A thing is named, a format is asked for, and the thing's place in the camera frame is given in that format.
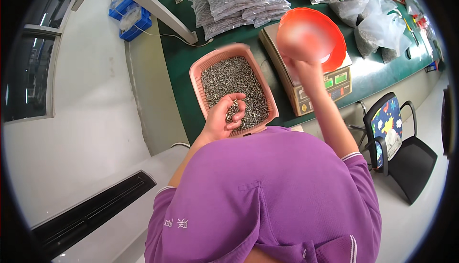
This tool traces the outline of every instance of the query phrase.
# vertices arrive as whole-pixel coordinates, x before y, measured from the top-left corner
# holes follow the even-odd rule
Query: white wall
[[[50,119],[4,127],[12,185],[30,226],[122,180],[149,158],[110,0],[85,0],[61,37]]]

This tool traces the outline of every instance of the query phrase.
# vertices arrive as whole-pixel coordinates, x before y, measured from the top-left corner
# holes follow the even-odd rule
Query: window frame
[[[55,116],[55,109],[54,109],[54,83],[55,83],[55,66],[57,56],[59,54],[60,48],[60,38],[64,33],[65,25],[67,24],[68,17],[72,12],[72,6],[76,0],[71,0],[67,10],[64,13],[62,21],[60,23],[59,29],[57,28],[50,28],[41,25],[34,25],[34,24],[25,24],[22,34],[23,35],[32,35],[32,36],[52,36],[54,37],[54,44],[51,50],[51,55],[49,57],[49,66],[48,66],[48,76],[46,79],[46,114],[44,116],[38,117],[26,117],[21,118],[9,122],[4,122],[4,125],[9,125],[13,123],[19,122],[29,122],[35,121],[40,119],[46,118],[53,118]]]

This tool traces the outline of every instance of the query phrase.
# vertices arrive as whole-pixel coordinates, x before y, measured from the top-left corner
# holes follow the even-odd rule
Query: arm
[[[352,134],[346,127],[333,100],[324,85],[322,65],[319,62],[301,62],[283,57],[291,70],[298,73],[304,92],[311,99],[314,113],[322,130],[325,143],[340,158],[359,151]]]
[[[246,95],[242,93],[228,94],[222,97],[222,99],[210,109],[202,132],[169,181],[170,186],[178,187],[186,165],[201,147],[216,140],[226,139],[230,136],[233,129],[240,126],[240,120],[244,117],[244,111],[246,110],[246,104],[242,101],[242,99],[245,98]],[[234,100],[237,100],[239,112],[233,116],[233,122],[226,123],[226,113],[231,105],[233,105]]]

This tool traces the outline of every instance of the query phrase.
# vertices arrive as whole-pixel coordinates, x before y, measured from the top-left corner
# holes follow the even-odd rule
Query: digital scale
[[[305,94],[298,77],[289,72],[284,61],[280,57],[276,42],[278,29],[279,23],[269,25],[262,29],[258,36],[276,67],[280,81],[284,86],[285,92],[287,92],[295,115],[297,117],[303,116],[313,111],[313,105],[309,97]],[[328,95],[333,101],[342,99],[352,92],[350,65],[352,65],[352,61],[349,54],[346,52],[346,58],[336,71],[324,73],[324,84],[328,91]]]

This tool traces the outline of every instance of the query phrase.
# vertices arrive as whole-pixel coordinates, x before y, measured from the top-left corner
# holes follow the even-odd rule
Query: patterned chair cushion
[[[402,145],[402,117],[400,116],[400,105],[397,97],[385,102],[376,112],[371,120],[373,136],[381,136],[386,141],[387,159],[391,160]],[[376,143],[376,157],[378,167],[382,166],[382,149]]]

